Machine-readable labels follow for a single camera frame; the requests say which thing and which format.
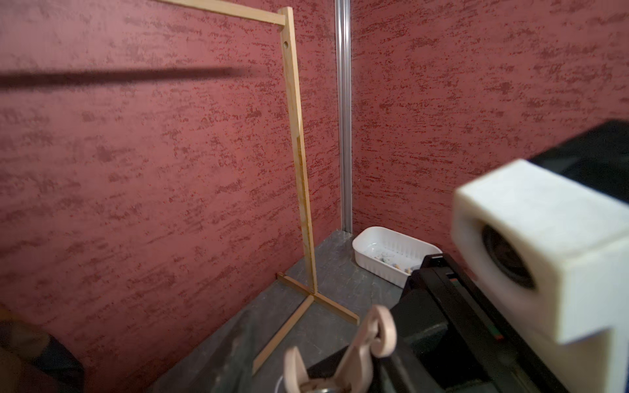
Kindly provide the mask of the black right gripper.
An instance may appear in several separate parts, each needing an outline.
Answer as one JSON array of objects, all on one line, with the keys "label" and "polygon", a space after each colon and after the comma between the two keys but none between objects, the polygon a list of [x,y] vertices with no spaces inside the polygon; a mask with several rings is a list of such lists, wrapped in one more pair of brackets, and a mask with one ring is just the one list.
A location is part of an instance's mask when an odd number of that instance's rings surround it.
[{"label": "black right gripper", "polygon": [[424,258],[391,308],[397,345],[373,358],[369,392],[565,392],[447,254]]}]

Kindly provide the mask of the white clothespin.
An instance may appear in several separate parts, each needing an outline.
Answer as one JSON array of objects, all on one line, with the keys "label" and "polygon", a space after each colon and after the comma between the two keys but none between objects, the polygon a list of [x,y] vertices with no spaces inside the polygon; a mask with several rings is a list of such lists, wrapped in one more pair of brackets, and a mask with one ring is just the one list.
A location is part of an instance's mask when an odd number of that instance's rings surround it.
[{"label": "white clothespin", "polygon": [[391,312],[372,306],[353,342],[344,352],[330,378],[312,379],[297,347],[283,358],[283,386],[286,392],[366,392],[373,381],[372,358],[390,356],[396,349],[397,332]]}]

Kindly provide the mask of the plaid long-sleeve shirt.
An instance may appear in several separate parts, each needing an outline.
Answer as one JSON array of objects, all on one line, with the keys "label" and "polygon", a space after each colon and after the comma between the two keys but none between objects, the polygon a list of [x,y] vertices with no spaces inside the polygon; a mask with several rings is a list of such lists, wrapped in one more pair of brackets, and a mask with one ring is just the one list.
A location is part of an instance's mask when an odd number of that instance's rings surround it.
[{"label": "plaid long-sleeve shirt", "polygon": [[83,392],[85,368],[55,337],[16,319],[1,322],[2,392]]}]

